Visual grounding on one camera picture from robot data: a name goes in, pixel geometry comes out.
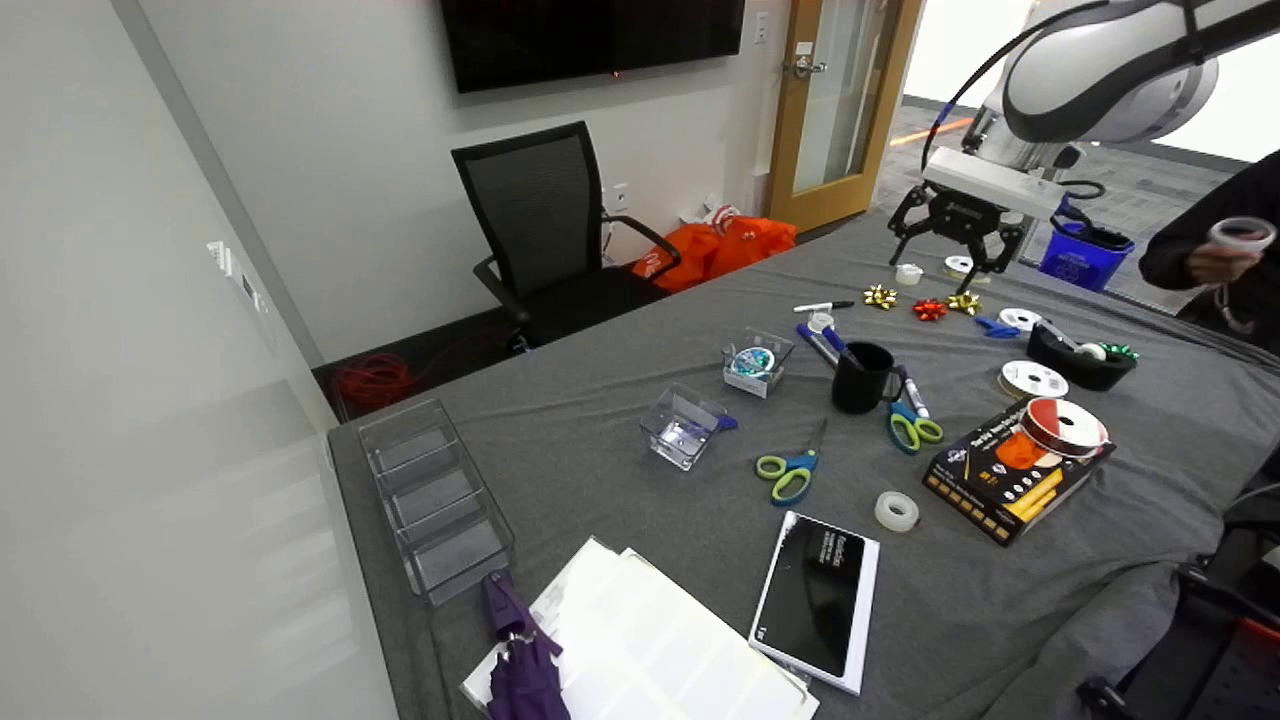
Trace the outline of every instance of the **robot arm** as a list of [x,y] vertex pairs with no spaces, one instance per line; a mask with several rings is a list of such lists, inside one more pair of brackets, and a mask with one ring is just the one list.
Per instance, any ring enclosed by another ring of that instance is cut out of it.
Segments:
[[932,153],[925,183],[891,212],[891,263],[910,236],[939,230],[976,259],[959,293],[976,270],[1004,270],[1026,222],[1062,204],[1050,171],[1079,156],[1073,138],[1178,129],[1216,82],[1210,57],[1274,28],[1280,0],[1039,0],[963,153]]
[[[1034,3],[1034,14],[1079,0]],[[1004,118],[1026,145],[1153,138],[1192,118],[1210,57],[1271,36],[1280,0],[1113,0],[1026,38],[1004,73]]]

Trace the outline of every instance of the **chair armrest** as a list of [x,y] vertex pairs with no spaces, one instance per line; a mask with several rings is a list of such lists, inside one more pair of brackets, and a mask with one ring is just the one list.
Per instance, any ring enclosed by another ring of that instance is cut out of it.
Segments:
[[1206,596],[1210,603],[1221,603],[1227,612],[1240,612],[1240,614],[1251,614],[1254,625],[1269,625],[1271,631],[1280,631],[1280,614],[1274,612],[1269,612],[1264,603],[1254,603],[1240,587],[1210,579],[1203,567],[1186,567],[1185,563],[1176,575],[1185,579],[1185,587]]
[[648,276],[661,280],[668,269],[683,263],[681,247],[668,242],[655,229],[640,222],[634,216],[602,216],[602,222],[626,222],[630,230],[640,230],[648,242],[662,247],[668,253],[668,263],[661,270]]
[[504,302],[504,310],[517,318],[517,322],[529,322],[529,306],[509,293],[509,282],[494,276],[494,259],[483,256],[472,276]]

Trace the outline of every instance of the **white paper sheet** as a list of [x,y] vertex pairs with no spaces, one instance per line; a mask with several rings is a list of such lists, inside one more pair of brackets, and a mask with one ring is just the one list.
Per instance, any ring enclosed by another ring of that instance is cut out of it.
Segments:
[[[588,541],[533,600],[539,629],[565,648],[560,688],[577,720],[806,720],[806,683],[735,636],[716,612],[634,550]],[[462,691],[487,704],[487,653]]]

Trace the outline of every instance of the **electronic device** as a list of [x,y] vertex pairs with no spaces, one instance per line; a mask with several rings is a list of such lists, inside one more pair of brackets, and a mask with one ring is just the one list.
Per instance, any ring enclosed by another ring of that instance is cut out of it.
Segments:
[[735,57],[744,0],[441,0],[461,90]]
[[783,512],[749,642],[845,691],[865,688],[878,542]]

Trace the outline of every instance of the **table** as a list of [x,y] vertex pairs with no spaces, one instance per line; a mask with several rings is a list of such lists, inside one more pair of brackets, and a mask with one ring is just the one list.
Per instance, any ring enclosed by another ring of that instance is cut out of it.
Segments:
[[[984,310],[1034,306],[1079,340],[1122,340],[1144,355],[1113,392],[1073,388],[1113,426],[1102,474],[1000,548],[919,484],[928,453],[897,453],[878,411],[838,416],[828,405],[831,367],[813,348],[795,348],[768,398],[719,382],[719,350],[735,331],[792,335],[792,302],[891,282],[886,253],[891,230],[870,212],[404,405],[441,398],[451,411],[511,525],[511,575],[529,596],[594,534],[634,548],[738,631],[778,525],[749,460],[801,446],[831,416],[820,479],[801,509],[875,534],[882,558],[865,696],[817,683],[825,713],[1050,717],[1073,708],[1085,677],[1122,677],[1164,631],[1176,600],[1166,567],[1216,548],[1221,512],[1274,446],[1274,355],[1030,269],[971,282]],[[910,318],[915,297],[951,293],[939,270],[947,253],[959,242],[915,241],[904,259],[925,263],[928,280],[901,287],[891,310],[845,306],[837,318],[845,335],[886,345],[932,416],[959,436],[1010,405],[996,367],[1025,348],[988,340],[969,315]],[[640,436],[662,388],[687,388],[738,419],[690,474],[655,460]],[[429,612],[409,596],[358,426],[335,426],[331,454],[400,717],[475,717],[455,683],[487,648],[480,600]],[[919,502],[915,532],[891,534],[870,518],[882,489]]]

